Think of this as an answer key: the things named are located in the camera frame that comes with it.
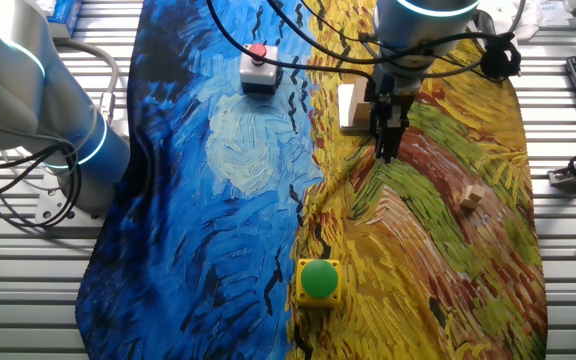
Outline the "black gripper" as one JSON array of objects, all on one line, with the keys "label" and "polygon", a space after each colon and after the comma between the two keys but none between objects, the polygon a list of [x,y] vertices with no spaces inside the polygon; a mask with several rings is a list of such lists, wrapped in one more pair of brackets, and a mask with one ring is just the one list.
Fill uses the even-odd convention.
[{"label": "black gripper", "polygon": [[387,74],[373,74],[372,79],[369,132],[375,145],[380,146],[383,162],[390,163],[397,157],[408,111],[417,96],[417,84],[409,78]]}]

